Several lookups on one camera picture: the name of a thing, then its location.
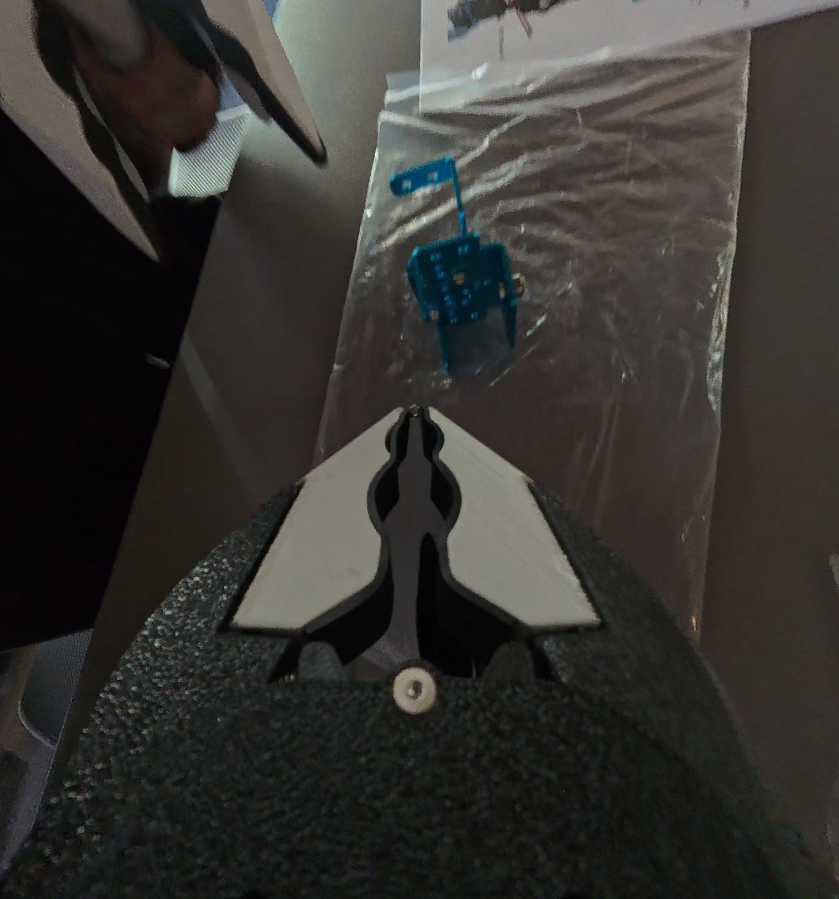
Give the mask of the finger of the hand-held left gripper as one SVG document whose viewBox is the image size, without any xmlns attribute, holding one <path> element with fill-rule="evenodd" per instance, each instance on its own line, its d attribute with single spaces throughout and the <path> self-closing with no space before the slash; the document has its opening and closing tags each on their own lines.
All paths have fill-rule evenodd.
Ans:
<svg viewBox="0 0 839 899">
<path fill-rule="evenodd" d="M 58 79 L 39 52 L 35 2 L 0 2 L 0 108 L 90 204 L 149 259 L 162 253 L 141 180 L 89 103 L 68 53 Z"/>
<path fill-rule="evenodd" d="M 273 122 L 316 165 L 327 150 L 267 5 L 262 1 L 203 1 L 202 27 L 240 97 Z"/>
</svg>

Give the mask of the person's left hand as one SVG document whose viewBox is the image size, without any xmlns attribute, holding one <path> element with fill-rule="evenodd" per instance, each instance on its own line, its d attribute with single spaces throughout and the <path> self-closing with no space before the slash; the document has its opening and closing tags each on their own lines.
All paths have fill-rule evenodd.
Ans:
<svg viewBox="0 0 839 899">
<path fill-rule="evenodd" d="M 136 62 L 107 69 L 110 98 L 142 135 L 162 147 L 189 151 L 207 139 L 220 107 L 216 81 L 153 31 Z"/>
</svg>

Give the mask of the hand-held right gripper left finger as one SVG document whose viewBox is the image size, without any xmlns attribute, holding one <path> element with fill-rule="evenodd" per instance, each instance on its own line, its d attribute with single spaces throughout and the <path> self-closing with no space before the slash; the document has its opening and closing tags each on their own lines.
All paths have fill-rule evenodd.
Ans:
<svg viewBox="0 0 839 899">
<path fill-rule="evenodd" d="M 384 525 L 400 499 L 408 422 L 394 409 L 301 479 L 238 592 L 230 632 L 288 640 L 285 657 L 325 643 L 343 664 L 385 634 L 393 580 Z"/>
</svg>

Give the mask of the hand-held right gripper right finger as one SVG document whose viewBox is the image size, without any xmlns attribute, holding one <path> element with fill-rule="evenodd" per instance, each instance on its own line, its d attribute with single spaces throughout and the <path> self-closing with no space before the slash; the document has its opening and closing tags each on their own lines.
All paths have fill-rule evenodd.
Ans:
<svg viewBox="0 0 839 899">
<path fill-rule="evenodd" d="M 423 538 L 420 656 L 434 666 L 488 666 L 505 644 L 600 628 L 532 480 L 439 410 L 418 412 L 442 518 Z"/>
</svg>

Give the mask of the white instruction booklet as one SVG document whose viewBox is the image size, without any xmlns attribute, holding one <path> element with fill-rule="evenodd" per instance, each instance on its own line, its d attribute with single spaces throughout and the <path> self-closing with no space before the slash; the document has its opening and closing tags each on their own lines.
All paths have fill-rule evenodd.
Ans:
<svg viewBox="0 0 839 899">
<path fill-rule="evenodd" d="M 428 117 L 585 107 L 652 81 L 746 68 L 754 29 L 839 1 L 421 2 L 417 109 Z"/>
</svg>

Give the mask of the dark grey desk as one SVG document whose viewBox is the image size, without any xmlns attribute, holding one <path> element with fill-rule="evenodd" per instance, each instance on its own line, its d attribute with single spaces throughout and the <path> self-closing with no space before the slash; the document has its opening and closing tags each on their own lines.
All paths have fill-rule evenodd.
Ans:
<svg viewBox="0 0 839 899">
<path fill-rule="evenodd" d="M 327 144 L 249 136 L 104 603 L 63 754 L 144 620 L 311 467 L 386 74 L 419 2 L 281 2 Z M 766 777 L 828 855 L 839 778 L 839 8 L 758 29 L 701 642 Z"/>
</svg>

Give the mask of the large clear plastic bag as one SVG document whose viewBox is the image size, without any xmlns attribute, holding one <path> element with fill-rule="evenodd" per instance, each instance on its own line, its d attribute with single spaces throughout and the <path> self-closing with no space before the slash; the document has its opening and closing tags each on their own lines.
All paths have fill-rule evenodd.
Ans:
<svg viewBox="0 0 839 899">
<path fill-rule="evenodd" d="M 320 462 L 395 406 L 431 405 L 557 493 L 698 635 L 720 443 L 750 81 L 748 30 L 536 78 L 389 75 L 319 426 Z M 408 286 L 412 251 L 470 231 L 526 280 L 456 329 L 445 372 Z"/>
</svg>

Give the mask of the person's black clothing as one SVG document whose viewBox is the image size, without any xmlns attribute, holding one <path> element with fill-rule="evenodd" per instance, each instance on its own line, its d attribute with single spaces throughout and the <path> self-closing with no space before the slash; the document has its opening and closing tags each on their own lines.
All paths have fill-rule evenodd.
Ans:
<svg viewBox="0 0 839 899">
<path fill-rule="evenodd" d="M 0 109 L 0 653 L 95 623 L 219 209 L 152 262 Z"/>
</svg>

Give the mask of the blue metal bracket assembly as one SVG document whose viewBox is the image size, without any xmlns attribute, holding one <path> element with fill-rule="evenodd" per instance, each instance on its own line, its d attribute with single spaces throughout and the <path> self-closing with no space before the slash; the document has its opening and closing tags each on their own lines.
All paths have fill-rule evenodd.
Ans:
<svg viewBox="0 0 839 899">
<path fill-rule="evenodd" d="M 469 229 L 459 175 L 453 158 L 445 156 L 398 173 L 389 179 L 391 194 L 407 196 L 434 186 L 453 187 L 459 231 L 455 236 L 417 246 L 406 274 L 421 318 L 436 327 L 443 370 L 451 370 L 449 331 L 485 320 L 499 309 L 505 339 L 515 346 L 518 301 L 514 271 L 505 246 L 484 241 Z"/>
</svg>

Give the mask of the grey mesh office chair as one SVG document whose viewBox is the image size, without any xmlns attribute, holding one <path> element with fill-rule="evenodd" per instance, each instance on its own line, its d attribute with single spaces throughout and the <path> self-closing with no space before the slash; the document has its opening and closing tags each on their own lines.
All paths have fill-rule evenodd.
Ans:
<svg viewBox="0 0 839 899">
<path fill-rule="evenodd" d="M 166 180 L 168 194 L 206 199 L 227 191 L 252 119 L 245 105 L 221 111 L 200 145 L 189 151 L 174 149 Z"/>
</svg>

